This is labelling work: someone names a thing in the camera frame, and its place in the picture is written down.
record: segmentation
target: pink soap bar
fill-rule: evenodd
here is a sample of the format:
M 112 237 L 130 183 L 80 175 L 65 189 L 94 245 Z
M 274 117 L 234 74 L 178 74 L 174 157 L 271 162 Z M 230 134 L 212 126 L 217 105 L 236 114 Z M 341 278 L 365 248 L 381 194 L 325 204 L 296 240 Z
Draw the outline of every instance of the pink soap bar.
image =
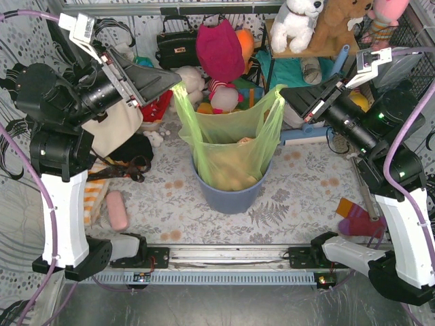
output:
M 124 231 L 128 228 L 129 222 L 122 194 L 117 191 L 109 192 L 106 202 L 111 228 L 117 232 Z

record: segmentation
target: brown teddy bear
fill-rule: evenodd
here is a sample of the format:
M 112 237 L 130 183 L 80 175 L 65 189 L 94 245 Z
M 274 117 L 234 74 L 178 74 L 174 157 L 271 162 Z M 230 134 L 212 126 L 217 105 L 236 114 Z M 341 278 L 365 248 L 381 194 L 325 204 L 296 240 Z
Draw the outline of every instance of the brown teddy bear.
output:
M 373 0 L 329 0 L 319 15 L 309 48 L 313 51 L 323 49 L 329 37 L 336 39 L 336 50 L 351 44 L 353 27 L 362 21 L 372 5 Z

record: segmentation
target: black handbag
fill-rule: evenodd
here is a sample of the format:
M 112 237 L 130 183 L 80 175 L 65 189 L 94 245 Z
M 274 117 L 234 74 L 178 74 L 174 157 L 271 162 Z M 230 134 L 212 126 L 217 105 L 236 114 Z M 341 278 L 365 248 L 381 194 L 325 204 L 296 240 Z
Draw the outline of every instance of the black handbag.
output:
M 168 20 L 184 20 L 188 31 L 166 33 L 165 23 Z M 167 16 L 163 20 L 163 32 L 157 35 L 156 59 L 163 69 L 180 68 L 182 66 L 197 67 L 200 65 L 196 55 L 196 36 L 198 33 L 190 26 L 186 16 Z

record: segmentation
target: bucket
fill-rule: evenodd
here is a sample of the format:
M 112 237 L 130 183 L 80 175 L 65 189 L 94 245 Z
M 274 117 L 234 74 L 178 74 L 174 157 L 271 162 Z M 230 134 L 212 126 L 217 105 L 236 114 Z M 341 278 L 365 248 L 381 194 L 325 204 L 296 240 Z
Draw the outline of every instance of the bucket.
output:
M 215 189 L 207 185 L 198 175 L 195 169 L 195 164 L 192 159 L 192 167 L 195 172 L 195 176 L 199 181 L 201 190 L 207 201 L 207 204 L 211 209 L 223 214 L 239 214 L 244 213 L 249 207 L 256 201 L 258 193 L 260 192 L 261 185 L 271 169 L 271 163 L 267 166 L 266 172 L 263 178 L 259 180 L 255 185 L 238 192 L 224 192 L 222 190 Z

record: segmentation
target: green plastic bag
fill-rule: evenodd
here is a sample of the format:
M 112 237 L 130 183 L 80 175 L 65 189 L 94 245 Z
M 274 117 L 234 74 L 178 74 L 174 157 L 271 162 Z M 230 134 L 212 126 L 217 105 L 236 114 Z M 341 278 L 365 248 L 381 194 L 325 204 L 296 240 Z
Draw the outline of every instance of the green plastic bag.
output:
M 246 111 L 210 115 L 194 111 L 183 83 L 174 86 L 175 106 L 183 124 L 179 136 L 190 145 L 195 167 L 207 185 L 231 192 L 261 180 L 279 144 L 285 104 L 279 91 L 283 87 L 278 85 Z M 252 140 L 237 143 L 245 137 Z

